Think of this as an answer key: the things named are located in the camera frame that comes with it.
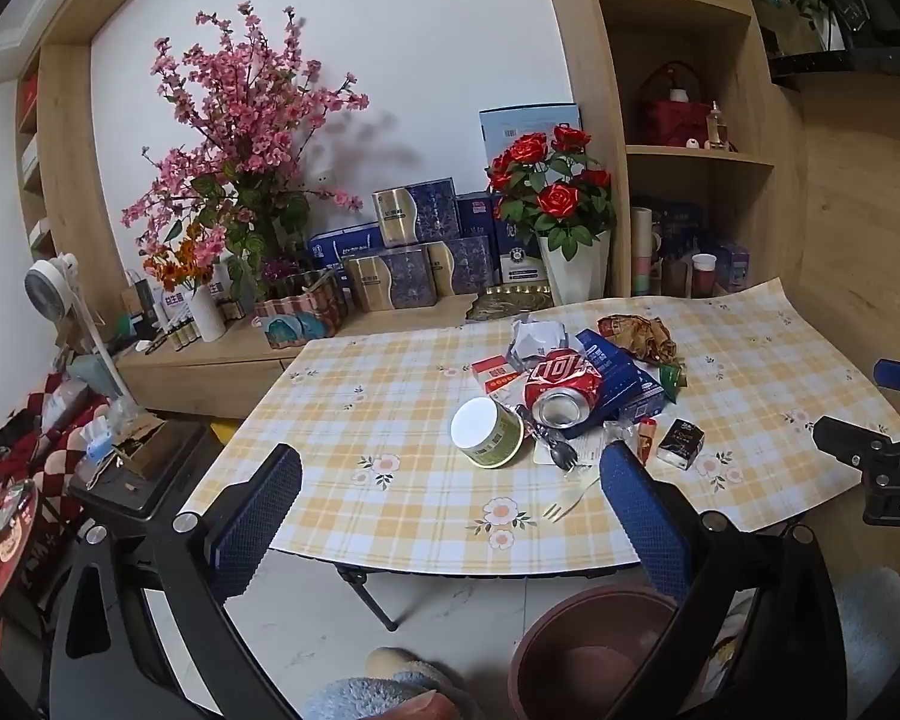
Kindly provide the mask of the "small black white carton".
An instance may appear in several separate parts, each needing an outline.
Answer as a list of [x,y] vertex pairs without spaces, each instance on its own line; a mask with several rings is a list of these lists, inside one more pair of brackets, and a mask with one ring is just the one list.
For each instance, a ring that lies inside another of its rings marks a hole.
[[679,470],[689,470],[699,457],[704,444],[706,434],[701,427],[678,418],[671,423],[656,447],[656,458]]

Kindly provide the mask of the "cream plastic fork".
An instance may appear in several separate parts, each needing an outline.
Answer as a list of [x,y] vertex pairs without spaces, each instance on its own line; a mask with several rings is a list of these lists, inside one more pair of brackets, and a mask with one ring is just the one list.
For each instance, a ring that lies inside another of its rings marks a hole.
[[575,507],[577,507],[578,503],[583,499],[583,496],[587,494],[587,491],[592,486],[595,486],[598,481],[600,481],[600,475],[587,475],[583,478],[578,478],[567,491],[560,493],[553,504],[544,509],[541,518],[546,520],[546,522],[559,522],[561,518],[564,518],[570,511],[573,511]]

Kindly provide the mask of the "red snack stick wrapper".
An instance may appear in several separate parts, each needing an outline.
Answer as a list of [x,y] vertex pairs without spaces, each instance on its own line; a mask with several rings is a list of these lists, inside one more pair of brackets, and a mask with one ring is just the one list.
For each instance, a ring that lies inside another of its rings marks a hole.
[[644,418],[639,422],[637,429],[637,456],[642,465],[647,465],[655,442],[656,421],[653,418]]

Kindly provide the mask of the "black plastic spork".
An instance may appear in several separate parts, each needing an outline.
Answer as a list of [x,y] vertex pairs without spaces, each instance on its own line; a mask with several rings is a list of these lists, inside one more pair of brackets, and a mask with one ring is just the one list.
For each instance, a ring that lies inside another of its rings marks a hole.
[[536,440],[536,444],[543,445],[546,449],[549,461],[554,466],[563,472],[571,472],[578,465],[578,455],[574,447],[557,431],[537,422],[525,405],[515,406],[515,413],[520,416],[526,432]]

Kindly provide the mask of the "blue cardboard box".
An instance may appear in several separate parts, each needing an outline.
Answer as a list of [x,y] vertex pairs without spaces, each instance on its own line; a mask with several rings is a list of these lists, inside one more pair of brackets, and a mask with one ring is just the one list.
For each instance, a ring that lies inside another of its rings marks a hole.
[[655,418],[665,410],[668,399],[662,385],[635,366],[624,349],[617,348],[595,330],[580,330],[577,339],[582,344],[583,357],[600,372],[603,383],[590,416],[567,429],[569,439],[582,436],[606,421],[629,424]]

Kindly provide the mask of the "crushed red soda can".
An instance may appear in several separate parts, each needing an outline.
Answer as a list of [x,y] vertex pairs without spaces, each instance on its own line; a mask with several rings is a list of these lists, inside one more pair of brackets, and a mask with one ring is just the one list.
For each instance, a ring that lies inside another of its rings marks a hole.
[[543,426],[569,429],[592,416],[601,385],[603,376],[590,361],[573,349],[556,349],[528,374],[523,399]]

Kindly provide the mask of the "green paper cup white lid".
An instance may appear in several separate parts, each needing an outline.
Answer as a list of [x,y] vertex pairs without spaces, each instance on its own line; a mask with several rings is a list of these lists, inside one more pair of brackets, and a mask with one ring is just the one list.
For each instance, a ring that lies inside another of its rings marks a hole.
[[525,440],[521,419],[491,397],[471,398],[450,421],[450,440],[479,468],[495,470],[518,454]]

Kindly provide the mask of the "brown gold wrapper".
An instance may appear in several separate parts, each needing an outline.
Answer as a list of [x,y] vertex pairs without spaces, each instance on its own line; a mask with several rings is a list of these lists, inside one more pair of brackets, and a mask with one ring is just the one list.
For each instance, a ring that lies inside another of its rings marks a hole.
[[668,328],[656,317],[614,316],[598,321],[598,333],[633,358],[653,366],[676,366],[676,343]]

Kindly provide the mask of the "red white cigarette pack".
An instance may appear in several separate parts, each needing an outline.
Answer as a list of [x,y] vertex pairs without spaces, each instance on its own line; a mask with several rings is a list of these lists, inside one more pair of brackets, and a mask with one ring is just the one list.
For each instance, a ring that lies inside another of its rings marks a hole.
[[510,383],[514,383],[521,376],[521,372],[504,355],[495,355],[473,362],[470,369],[486,395],[495,394],[502,388],[509,387]]

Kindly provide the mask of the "white plastic wrapper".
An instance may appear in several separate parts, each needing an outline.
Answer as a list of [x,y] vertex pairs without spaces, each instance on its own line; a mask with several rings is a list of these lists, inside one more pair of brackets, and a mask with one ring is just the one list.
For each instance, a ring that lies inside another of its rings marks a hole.
[[567,346],[569,333],[564,323],[530,316],[518,317],[512,323],[512,338],[505,359],[517,371],[528,371],[551,351],[566,349]]

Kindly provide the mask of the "white slim flower vase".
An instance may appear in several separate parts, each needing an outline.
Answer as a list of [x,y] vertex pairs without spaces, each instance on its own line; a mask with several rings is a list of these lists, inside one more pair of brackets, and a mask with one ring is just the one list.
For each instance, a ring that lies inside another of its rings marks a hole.
[[226,324],[207,284],[200,284],[191,291],[188,296],[188,309],[201,340],[205,343],[214,343],[224,336]]

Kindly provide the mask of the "lower right blue gift box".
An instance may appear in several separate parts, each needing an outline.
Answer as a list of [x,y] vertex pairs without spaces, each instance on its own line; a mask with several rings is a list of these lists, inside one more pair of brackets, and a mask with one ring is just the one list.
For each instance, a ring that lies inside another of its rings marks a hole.
[[493,254],[486,236],[429,242],[425,250],[441,298],[481,293],[496,284]]

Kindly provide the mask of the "white desk fan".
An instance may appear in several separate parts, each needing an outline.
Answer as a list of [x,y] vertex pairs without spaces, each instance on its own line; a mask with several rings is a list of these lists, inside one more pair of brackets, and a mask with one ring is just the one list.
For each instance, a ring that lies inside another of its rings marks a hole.
[[77,273],[79,260],[76,255],[69,252],[58,254],[51,259],[37,260],[30,265],[23,277],[23,289],[30,299],[30,304],[44,319],[58,323],[69,314],[76,316],[84,337],[91,340],[95,352],[112,376],[116,390],[122,397],[133,401],[133,395],[116,369],[115,361],[98,331],[91,309],[82,296]]

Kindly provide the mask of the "red basket on shelf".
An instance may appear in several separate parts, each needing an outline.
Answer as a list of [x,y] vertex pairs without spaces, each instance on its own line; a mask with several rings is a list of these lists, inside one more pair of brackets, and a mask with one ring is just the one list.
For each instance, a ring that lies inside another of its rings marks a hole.
[[645,78],[635,93],[634,132],[642,145],[699,148],[707,138],[710,104],[706,85],[696,70],[681,60],[660,65]]

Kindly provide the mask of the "pink cherry blossom arrangement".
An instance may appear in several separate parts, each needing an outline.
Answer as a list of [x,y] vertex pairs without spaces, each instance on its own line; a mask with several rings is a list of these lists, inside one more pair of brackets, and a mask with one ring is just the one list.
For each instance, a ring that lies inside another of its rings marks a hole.
[[256,299],[289,298],[318,278],[305,247],[313,204],[362,205],[352,193],[308,182],[305,153],[333,117],[367,109],[368,98],[352,73],[323,83],[292,8],[280,43],[266,36],[252,4],[237,13],[196,13],[196,24],[217,34],[214,47],[176,52],[167,37],[155,41],[157,93],[196,142],[149,163],[151,185],[121,222],[136,234],[146,275],[167,291],[205,286],[224,265]]

